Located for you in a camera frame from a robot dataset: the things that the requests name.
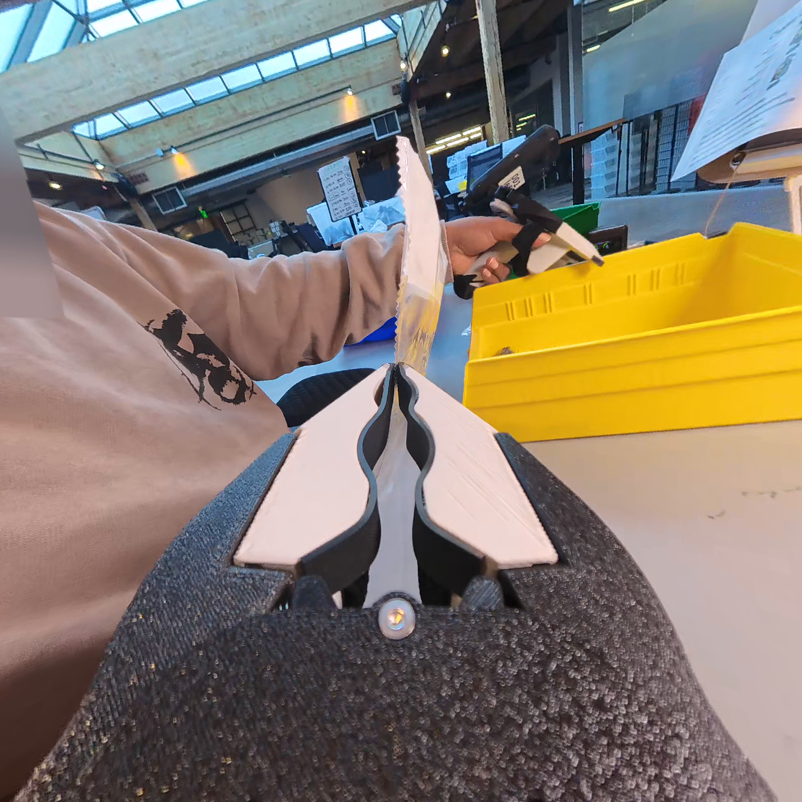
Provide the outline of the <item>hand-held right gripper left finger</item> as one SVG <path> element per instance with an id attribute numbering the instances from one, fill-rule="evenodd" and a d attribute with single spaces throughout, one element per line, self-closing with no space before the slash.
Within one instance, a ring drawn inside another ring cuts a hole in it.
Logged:
<path id="1" fill-rule="evenodd" d="M 314 577 L 364 599 L 381 539 L 375 467 L 385 450 L 396 365 L 363 377 L 298 426 L 235 551 L 235 566 Z"/>

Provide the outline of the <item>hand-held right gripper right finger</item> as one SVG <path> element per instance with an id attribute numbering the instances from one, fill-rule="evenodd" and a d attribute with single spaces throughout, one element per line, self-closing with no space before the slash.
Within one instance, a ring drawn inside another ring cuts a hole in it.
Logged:
<path id="1" fill-rule="evenodd" d="M 406 449 L 419 475 L 412 544 L 424 602 L 464 596 L 478 576 L 555 566 L 556 546 L 503 449 L 518 447 L 410 366 L 398 366 Z"/>

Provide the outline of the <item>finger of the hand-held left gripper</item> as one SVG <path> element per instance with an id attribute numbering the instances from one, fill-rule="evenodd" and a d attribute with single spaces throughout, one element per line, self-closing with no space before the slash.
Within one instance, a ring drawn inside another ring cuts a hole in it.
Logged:
<path id="1" fill-rule="evenodd" d="M 553 226 L 555 227 L 555 231 L 550 234 L 549 239 L 559 238 L 570 247 L 569 253 L 566 256 L 566 263 L 561 266 L 583 261 L 592 262 L 597 266 L 604 265 L 605 261 L 598 252 L 596 246 L 586 237 L 580 235 L 577 231 L 568 226 L 560 217 L 554 217 Z"/>
<path id="2" fill-rule="evenodd" d="M 541 274 L 566 263 L 570 247 L 559 238 L 551 238 L 546 243 L 534 247 L 526 262 L 527 274 Z"/>

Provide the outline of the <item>large clear labelled bag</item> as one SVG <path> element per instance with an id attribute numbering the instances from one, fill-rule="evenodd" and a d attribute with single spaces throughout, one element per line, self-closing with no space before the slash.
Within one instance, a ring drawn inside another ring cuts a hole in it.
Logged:
<path id="1" fill-rule="evenodd" d="M 410 140 L 396 139 L 404 247 L 396 303 L 396 363 L 421 375 L 431 355 L 447 274 L 434 189 Z"/>

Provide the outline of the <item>yellow bin with grey parts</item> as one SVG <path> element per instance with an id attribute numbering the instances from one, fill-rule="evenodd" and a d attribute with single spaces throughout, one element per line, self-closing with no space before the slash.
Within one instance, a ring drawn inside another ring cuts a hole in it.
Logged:
<path id="1" fill-rule="evenodd" d="M 463 404 L 521 443 L 801 417 L 801 237 L 737 223 L 478 289 Z"/>

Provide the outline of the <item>person's left forearm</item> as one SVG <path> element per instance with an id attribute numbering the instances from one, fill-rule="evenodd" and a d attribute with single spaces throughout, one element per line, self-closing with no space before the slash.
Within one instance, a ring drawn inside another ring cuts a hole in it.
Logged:
<path id="1" fill-rule="evenodd" d="M 255 380 L 328 362 L 396 316 L 409 230 L 357 235 L 336 252 L 212 256 L 182 308 Z"/>

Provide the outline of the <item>person's left hand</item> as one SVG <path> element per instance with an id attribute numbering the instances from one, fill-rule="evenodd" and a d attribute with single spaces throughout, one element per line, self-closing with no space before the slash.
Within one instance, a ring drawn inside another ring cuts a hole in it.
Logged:
<path id="1" fill-rule="evenodd" d="M 522 225 L 498 216 L 469 216 L 445 222 L 443 231 L 454 277 L 468 274 L 476 260 L 500 243 L 510 243 Z"/>

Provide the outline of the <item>dark wooden table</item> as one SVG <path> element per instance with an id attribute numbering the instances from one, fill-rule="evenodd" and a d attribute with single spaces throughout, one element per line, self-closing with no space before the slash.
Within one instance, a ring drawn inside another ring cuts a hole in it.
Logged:
<path id="1" fill-rule="evenodd" d="M 563 136 L 559 139 L 561 149 L 568 148 L 571 154 L 573 206 L 581 206 L 586 203 L 584 146 L 595 141 L 608 131 L 619 130 L 626 122 L 625 118 L 616 119 L 607 124 L 590 128 L 584 132 Z"/>

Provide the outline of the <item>black textured pad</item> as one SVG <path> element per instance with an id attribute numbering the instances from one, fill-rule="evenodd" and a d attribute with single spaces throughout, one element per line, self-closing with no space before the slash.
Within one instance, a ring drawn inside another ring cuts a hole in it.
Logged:
<path id="1" fill-rule="evenodd" d="M 290 387 L 276 401 L 276 406 L 284 415 L 287 427 L 293 430 L 374 372 L 374 368 L 351 368 L 309 376 Z"/>

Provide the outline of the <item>white paper sign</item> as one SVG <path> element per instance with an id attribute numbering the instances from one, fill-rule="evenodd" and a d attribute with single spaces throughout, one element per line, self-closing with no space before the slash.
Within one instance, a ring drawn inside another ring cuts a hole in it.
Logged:
<path id="1" fill-rule="evenodd" d="M 329 217 L 333 223 L 350 219 L 363 210 L 350 159 L 337 159 L 317 170 Z"/>

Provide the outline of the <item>white book stand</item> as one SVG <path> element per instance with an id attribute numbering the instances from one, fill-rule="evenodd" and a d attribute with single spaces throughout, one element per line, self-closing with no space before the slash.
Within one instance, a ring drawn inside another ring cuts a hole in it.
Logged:
<path id="1" fill-rule="evenodd" d="M 708 183 L 718 185 L 799 176 L 801 143 L 733 149 L 696 172 Z"/>

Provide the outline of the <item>person's beige sweatshirt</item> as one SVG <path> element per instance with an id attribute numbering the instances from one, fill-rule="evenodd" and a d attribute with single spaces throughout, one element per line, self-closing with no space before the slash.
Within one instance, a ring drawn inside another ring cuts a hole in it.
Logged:
<path id="1" fill-rule="evenodd" d="M 284 428 L 249 270 L 35 204 L 63 316 L 2 320 L 2 797 L 51 749 L 180 530 Z"/>

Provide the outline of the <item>instruction booklet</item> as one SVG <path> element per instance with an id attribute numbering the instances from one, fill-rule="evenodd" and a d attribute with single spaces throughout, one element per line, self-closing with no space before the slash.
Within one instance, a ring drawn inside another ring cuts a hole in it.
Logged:
<path id="1" fill-rule="evenodd" d="M 800 127 L 801 2 L 758 2 L 741 44 L 719 64 L 672 178 Z"/>

